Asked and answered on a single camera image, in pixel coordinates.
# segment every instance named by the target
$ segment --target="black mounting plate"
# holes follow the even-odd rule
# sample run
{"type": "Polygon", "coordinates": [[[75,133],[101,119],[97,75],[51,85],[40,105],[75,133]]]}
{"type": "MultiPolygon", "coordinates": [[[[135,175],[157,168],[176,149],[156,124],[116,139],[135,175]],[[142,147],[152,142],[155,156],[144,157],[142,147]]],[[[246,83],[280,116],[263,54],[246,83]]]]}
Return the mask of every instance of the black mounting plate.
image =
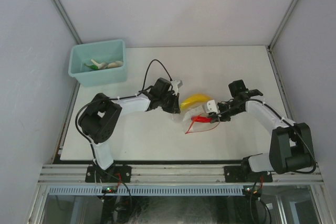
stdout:
{"type": "MultiPolygon", "coordinates": [[[[240,165],[224,166],[224,175],[226,183],[254,183],[258,177],[260,177],[259,173],[250,173],[246,175],[240,165]]],[[[273,182],[271,173],[269,173],[269,175],[263,175],[263,178],[266,183],[273,182]]]]}
{"type": "Polygon", "coordinates": [[[119,181],[108,174],[111,174],[119,178],[118,173],[120,174],[121,180],[124,183],[131,182],[132,167],[128,165],[122,166],[111,166],[110,168],[103,171],[99,166],[90,165],[86,171],[85,182],[86,183],[118,183],[119,181]]]}

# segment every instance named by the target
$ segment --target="yellow object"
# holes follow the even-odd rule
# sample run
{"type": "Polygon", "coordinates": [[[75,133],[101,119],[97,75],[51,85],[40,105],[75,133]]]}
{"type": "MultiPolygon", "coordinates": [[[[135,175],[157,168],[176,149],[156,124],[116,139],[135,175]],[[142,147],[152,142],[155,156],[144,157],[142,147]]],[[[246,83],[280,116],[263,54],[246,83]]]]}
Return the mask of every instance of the yellow object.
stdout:
{"type": "Polygon", "coordinates": [[[194,105],[195,103],[198,102],[207,102],[212,100],[211,97],[209,97],[206,94],[193,94],[190,97],[188,97],[187,99],[185,99],[181,104],[180,104],[180,109],[181,110],[185,110],[188,107],[190,107],[191,105],[194,105]]]}

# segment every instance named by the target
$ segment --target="white wall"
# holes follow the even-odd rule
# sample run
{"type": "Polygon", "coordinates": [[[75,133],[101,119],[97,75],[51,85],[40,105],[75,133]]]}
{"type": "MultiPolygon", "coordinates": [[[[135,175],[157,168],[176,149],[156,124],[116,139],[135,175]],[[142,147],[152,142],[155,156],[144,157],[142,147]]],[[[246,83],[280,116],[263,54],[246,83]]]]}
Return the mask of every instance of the white wall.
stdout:
{"type": "Polygon", "coordinates": [[[336,0],[301,0],[275,57],[295,116],[311,127],[316,160],[336,206],[336,0]]]}
{"type": "Polygon", "coordinates": [[[23,223],[74,80],[70,33],[50,0],[0,0],[0,223],[23,223]]]}
{"type": "Polygon", "coordinates": [[[268,45],[291,0],[61,0],[83,42],[268,45]]]}

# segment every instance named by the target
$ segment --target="teal plastic bin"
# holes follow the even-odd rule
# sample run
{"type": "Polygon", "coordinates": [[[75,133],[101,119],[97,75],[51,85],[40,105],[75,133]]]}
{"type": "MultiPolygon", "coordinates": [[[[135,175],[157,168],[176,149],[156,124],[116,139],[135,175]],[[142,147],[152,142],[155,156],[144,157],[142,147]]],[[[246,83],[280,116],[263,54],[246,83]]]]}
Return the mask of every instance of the teal plastic bin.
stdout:
{"type": "Polygon", "coordinates": [[[71,50],[69,75],[75,77],[85,87],[123,82],[127,80],[125,42],[122,39],[76,45],[71,50]],[[98,63],[123,61],[118,68],[92,70],[91,59],[98,63]]]}

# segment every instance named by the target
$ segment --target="white table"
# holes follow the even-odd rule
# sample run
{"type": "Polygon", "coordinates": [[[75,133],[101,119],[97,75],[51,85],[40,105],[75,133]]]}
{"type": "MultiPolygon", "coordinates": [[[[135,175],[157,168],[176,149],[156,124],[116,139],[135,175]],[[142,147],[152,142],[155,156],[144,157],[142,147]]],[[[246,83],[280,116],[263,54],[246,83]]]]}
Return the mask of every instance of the white table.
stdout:
{"type": "MultiPolygon", "coordinates": [[[[99,92],[110,97],[137,93],[149,62],[163,62],[173,79],[181,79],[180,102],[193,93],[206,93],[217,101],[231,98],[228,84],[243,79],[249,89],[259,89],[267,101],[285,115],[284,105],[264,46],[128,48],[128,80],[123,83],[80,87],[61,160],[90,160],[91,148],[75,128],[77,111],[99,92]]],[[[159,77],[168,78],[153,63],[146,87],[159,77]]],[[[172,115],[156,109],[119,118],[110,137],[115,160],[176,161],[230,160],[269,152],[270,135],[247,113],[222,122],[209,132],[184,134],[172,115]]]]}

